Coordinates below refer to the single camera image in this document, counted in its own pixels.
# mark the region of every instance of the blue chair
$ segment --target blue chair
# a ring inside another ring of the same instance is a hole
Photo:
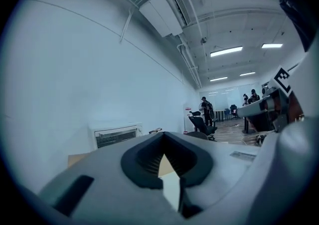
[[[225,109],[225,117],[228,120],[227,116],[229,116],[229,118],[231,119],[231,114],[230,114],[230,110],[227,108]]]

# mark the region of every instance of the table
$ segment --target table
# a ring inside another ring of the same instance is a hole
[[[220,121],[220,112],[221,112],[221,119],[222,119],[222,121],[224,121],[223,112],[225,112],[225,110],[217,110],[217,111],[215,111],[215,113],[216,113],[216,118],[217,118],[217,113],[218,113],[218,121]]]
[[[249,122],[248,122],[246,117],[245,117],[245,128],[244,128],[244,130],[242,130],[242,132],[244,134],[255,134],[256,133],[255,130],[249,129]]]

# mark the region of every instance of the air conditioner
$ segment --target air conditioner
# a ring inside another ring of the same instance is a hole
[[[190,24],[190,16],[183,0],[167,0],[181,27]]]
[[[183,32],[181,25],[185,25],[186,20],[179,12],[181,9],[176,0],[149,0],[140,7],[140,12],[165,37]]]
[[[93,150],[143,135],[141,123],[99,121],[89,125]]]

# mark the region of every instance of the black office chair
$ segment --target black office chair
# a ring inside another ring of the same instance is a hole
[[[233,115],[234,117],[231,117],[231,120],[232,119],[239,119],[238,115],[237,115],[237,106],[235,104],[232,104],[230,106],[230,113],[231,115]]]
[[[200,132],[204,133],[207,136],[214,134],[215,131],[217,130],[217,127],[206,126],[203,118],[201,117],[190,116],[189,119],[194,124],[194,126],[199,129]]]
[[[199,139],[203,139],[203,140],[208,140],[207,135],[205,135],[202,132],[196,132],[196,131],[188,132],[186,135],[189,135],[189,136],[192,136],[192,137],[195,137],[195,138],[199,138]]]

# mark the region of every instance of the black slot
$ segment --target black slot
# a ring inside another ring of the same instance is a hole
[[[184,178],[180,178],[179,185],[180,185],[180,193],[179,193],[178,212],[181,213],[185,218],[190,218],[193,215],[196,215],[199,212],[203,211],[202,208],[200,208],[199,206],[193,205],[189,201],[186,190],[185,190]]]
[[[127,150],[121,159],[122,170],[139,187],[162,189],[162,180],[157,176],[164,154],[178,176],[185,180],[185,187],[201,184],[213,165],[205,150],[165,132]]]
[[[67,189],[67,191],[53,207],[60,213],[70,216],[93,181],[94,179],[92,177],[86,175],[80,176]]]

